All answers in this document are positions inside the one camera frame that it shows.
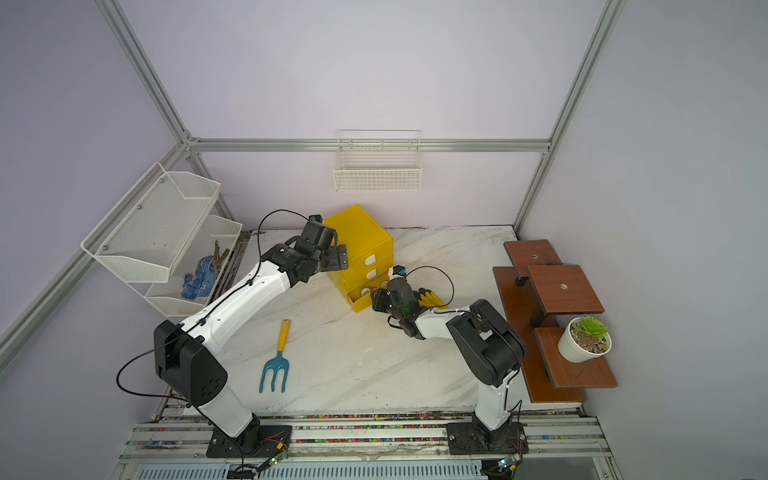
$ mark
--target white wire basket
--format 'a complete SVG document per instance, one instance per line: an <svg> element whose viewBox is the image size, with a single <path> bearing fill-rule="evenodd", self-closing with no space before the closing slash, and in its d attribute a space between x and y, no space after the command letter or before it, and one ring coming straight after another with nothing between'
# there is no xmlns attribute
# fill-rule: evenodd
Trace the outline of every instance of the white wire basket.
<svg viewBox="0 0 768 480"><path fill-rule="evenodd" d="M340 130L333 180L338 192L422 189L418 130Z"/></svg>
<svg viewBox="0 0 768 480"><path fill-rule="evenodd" d="M189 316L199 312L208 304L210 293L194 299L184 298L184 277L187 274L194 275L201 259L213 256L216 242L219 243L219 253L223 256L221 269L218 271L216 281L210 289L213 292L221 279L224 267L232 255L232 250L240 235L243 224L208 215L203 222L203 227L195 235L187 248L186 253L180 259L178 268L167 282L152 283L142 296L165 316Z"/></svg>
<svg viewBox="0 0 768 480"><path fill-rule="evenodd" d="M81 244L125 283L168 282L219 197L218 182L159 164L151 170L158 168L158 179L106 240L92 250L88 239Z"/></svg>

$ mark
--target garden fork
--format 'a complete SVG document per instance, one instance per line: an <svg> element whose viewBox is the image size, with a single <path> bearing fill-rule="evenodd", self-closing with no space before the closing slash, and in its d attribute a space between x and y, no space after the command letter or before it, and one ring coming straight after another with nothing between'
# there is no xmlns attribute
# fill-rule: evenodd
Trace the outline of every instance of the garden fork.
<svg viewBox="0 0 768 480"><path fill-rule="evenodd" d="M272 375L272 391L275 391L275 380L277 380L277 373L280 370L284 370L283 374L283 393L286 391L286 380L288 380L288 360L283 358L283 350L286 348L286 340L288 339L288 329L290 328L290 320L283 320L283 325L280 326L280 340L277 342L277 356L271 360L267 360L264 364L264 371L261 373L261 383L259 383L259 393L264 391L264 378L269 370L273 371Z"/></svg>

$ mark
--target yellow object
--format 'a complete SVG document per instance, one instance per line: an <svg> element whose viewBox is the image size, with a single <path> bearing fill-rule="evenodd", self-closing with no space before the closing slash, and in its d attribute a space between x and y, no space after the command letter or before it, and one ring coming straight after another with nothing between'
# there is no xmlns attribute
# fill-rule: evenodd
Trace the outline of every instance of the yellow object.
<svg viewBox="0 0 768 480"><path fill-rule="evenodd" d="M440 297L437 296L437 293L432 292L431 290L426 290L425 293L422 293L422 295L419 297L419 305L434 306L439 309L448 308L445 306L445 302L443 302Z"/></svg>
<svg viewBox="0 0 768 480"><path fill-rule="evenodd" d="M347 270L329 275L353 310L360 312L371 305L370 294L362 291L389 280L395 241L360 205L326 218L325 224L339 234L339 245L346 245L349 262Z"/></svg>
<svg viewBox="0 0 768 480"><path fill-rule="evenodd" d="M286 349L286 341L288 340L288 329L290 329L290 320L283 320L283 325L280 326L280 339L277 341L277 351L282 352Z"/></svg>

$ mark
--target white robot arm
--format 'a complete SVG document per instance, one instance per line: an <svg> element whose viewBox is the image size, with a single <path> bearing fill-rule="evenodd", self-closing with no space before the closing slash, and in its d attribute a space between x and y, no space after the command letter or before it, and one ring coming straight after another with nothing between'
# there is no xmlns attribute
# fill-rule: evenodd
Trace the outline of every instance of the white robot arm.
<svg viewBox="0 0 768 480"><path fill-rule="evenodd" d="M346 246L332 245L337 238L332 228L310 221L301 236L272 247L240 282L199 313L178 325L166 320L155 329L157 375L215 425L214 440L222 438L244 455L257 455L266 434L260 433L259 419L230 388L227 371L215 357L237 329L270 300L315 273L345 270ZM414 295L406 279L396 277L386 289L373 292L374 309L395 317L409 336L455 340L481 382L475 410L482 424L479 428L506 432L506 393L525 354L521 340L485 300L464 309L438 311L421 307ZM485 339L480 337L481 332L489 331ZM287 425L279 428L290 430ZM208 456L214 456L211 448Z"/></svg>

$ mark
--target potted succulent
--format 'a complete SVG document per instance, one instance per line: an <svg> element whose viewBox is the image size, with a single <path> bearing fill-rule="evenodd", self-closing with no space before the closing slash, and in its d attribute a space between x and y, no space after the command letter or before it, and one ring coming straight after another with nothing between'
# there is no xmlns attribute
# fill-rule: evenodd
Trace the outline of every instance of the potted succulent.
<svg viewBox="0 0 768 480"><path fill-rule="evenodd" d="M577 316L571 320L558 342L560 354L572 363L596 359L610 349L608 329L592 316Z"/></svg>

